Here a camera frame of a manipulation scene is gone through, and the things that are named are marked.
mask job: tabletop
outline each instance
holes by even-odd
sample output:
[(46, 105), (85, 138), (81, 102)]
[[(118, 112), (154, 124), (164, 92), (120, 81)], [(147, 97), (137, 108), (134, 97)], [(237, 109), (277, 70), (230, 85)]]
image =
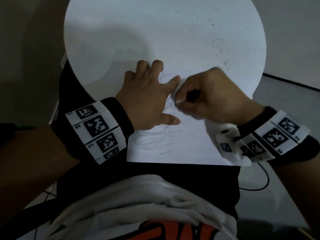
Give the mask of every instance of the tabletop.
[(138, 60), (194, 73), (219, 66), (252, 96), (266, 40), (251, 0), (71, 0), (64, 25), (70, 65), (95, 99), (115, 96)]

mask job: hand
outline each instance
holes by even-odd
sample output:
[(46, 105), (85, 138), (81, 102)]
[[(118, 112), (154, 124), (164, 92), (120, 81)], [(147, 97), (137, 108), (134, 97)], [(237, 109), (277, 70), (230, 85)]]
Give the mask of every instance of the hand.
[(167, 97), (176, 89), (181, 77), (175, 76), (168, 83), (160, 84), (159, 74), (162, 71), (161, 60), (155, 60), (151, 68), (147, 61), (140, 60), (135, 73), (125, 73), (124, 84), (115, 98), (126, 111), (134, 131), (149, 130), (161, 124), (180, 124), (177, 117), (162, 111)]
[[(187, 92), (199, 90), (194, 102), (186, 101)], [(248, 98), (220, 68), (190, 76), (177, 91), (176, 105), (184, 113), (216, 123), (242, 125), (264, 111), (264, 106)]]

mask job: qr code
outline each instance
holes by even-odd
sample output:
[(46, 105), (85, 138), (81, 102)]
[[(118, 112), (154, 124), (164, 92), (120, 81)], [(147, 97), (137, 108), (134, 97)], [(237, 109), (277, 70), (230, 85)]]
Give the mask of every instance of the qr code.
[(255, 154), (252, 151), (250, 151), (250, 149), (248, 147), (246, 147), (245, 145), (240, 147), (240, 149), (245, 156), (247, 156), (249, 158), (255, 157)]
[(255, 155), (260, 155), (266, 152), (266, 150), (263, 149), (263, 147), (256, 140), (250, 142), (248, 144), (248, 147), (251, 149), (251, 151), (253, 151)]
[(230, 145), (228, 143), (220, 143), (222, 151), (224, 152), (232, 152)]
[(90, 120), (87, 120), (83, 124), (92, 137), (95, 137), (109, 129), (108, 125), (103, 120), (101, 115), (98, 115)]
[(112, 150), (110, 150), (108, 153), (104, 154), (103, 156), (105, 159), (109, 159), (110, 157), (112, 157), (114, 154), (116, 154), (118, 152), (119, 152), (119, 148), (115, 147)]
[(110, 133), (97, 141), (97, 144), (102, 152), (106, 152), (111, 147), (118, 145), (118, 142), (113, 133)]
[(288, 140), (277, 128), (273, 128), (268, 133), (262, 136), (272, 147), (276, 148)]
[(289, 120), (287, 117), (285, 117), (282, 121), (280, 121), (278, 125), (284, 128), (291, 135), (294, 135), (294, 133), (296, 133), (297, 130), (300, 128), (300, 126), (298, 126), (296, 123)]
[(85, 119), (91, 115), (95, 115), (96, 113), (98, 113), (98, 111), (92, 104), (81, 109), (77, 109), (75, 112), (77, 113), (80, 119)]

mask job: finger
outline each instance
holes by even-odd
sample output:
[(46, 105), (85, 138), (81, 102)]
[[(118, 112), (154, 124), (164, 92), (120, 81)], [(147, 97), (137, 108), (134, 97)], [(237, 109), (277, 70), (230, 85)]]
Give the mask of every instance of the finger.
[(168, 113), (163, 113), (160, 117), (158, 125), (179, 125), (180, 120)]
[(163, 71), (163, 61), (162, 60), (154, 60), (151, 65), (150, 71), (149, 71), (149, 74), (151, 75), (151, 77), (158, 80), (159, 74), (162, 71)]
[(133, 72), (133, 71), (127, 71), (127, 72), (125, 72), (123, 85), (125, 85), (125, 84), (127, 84), (128, 82), (132, 81), (135, 76), (136, 76), (136, 73)]
[(168, 93), (168, 95), (170, 93), (174, 92), (174, 90), (179, 85), (180, 81), (181, 81), (181, 76), (175, 76), (170, 81), (168, 81), (166, 84), (164, 84), (166, 92)]
[(139, 60), (137, 63), (137, 69), (136, 69), (136, 77), (144, 77), (146, 75), (146, 71), (150, 69), (149, 62), (146, 60)]
[(198, 102), (198, 103), (183, 102), (183, 103), (177, 104), (177, 107), (182, 112), (190, 115), (196, 115), (196, 116), (205, 118), (207, 114), (206, 106), (201, 102)]
[(187, 80), (181, 85), (175, 96), (176, 104), (185, 102), (187, 93), (193, 90), (201, 91), (201, 80), (198, 75), (188, 77)]

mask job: person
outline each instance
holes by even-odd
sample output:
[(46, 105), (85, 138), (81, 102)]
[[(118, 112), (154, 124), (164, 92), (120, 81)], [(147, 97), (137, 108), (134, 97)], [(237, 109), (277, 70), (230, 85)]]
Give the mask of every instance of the person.
[[(126, 143), (134, 131), (180, 124), (179, 118), (162, 113), (167, 97), (181, 80), (175, 76), (160, 84), (163, 67), (159, 60), (151, 66), (139, 61), (135, 72), (125, 73), (115, 98), (101, 101)], [(71, 119), (66, 119), (69, 112), (95, 102), (78, 83), (68, 62), (59, 88), (58, 118), (52, 126), (16, 132), (0, 147), (0, 226), (58, 181), (60, 203), (48, 239), (236, 238), (240, 167), (126, 162), (126, 150), (113, 151), (98, 165), (88, 160), (92, 154), (82, 135), (76, 134), (69, 124)], [(200, 96), (190, 102), (187, 95), (194, 90), (200, 91)], [(217, 67), (190, 76), (175, 98), (184, 113), (235, 124), (241, 136), (276, 114), (248, 98)], [(100, 130), (106, 129), (98, 122)], [(307, 136), (288, 153), (268, 161), (317, 234), (318, 153), (318, 142)]]

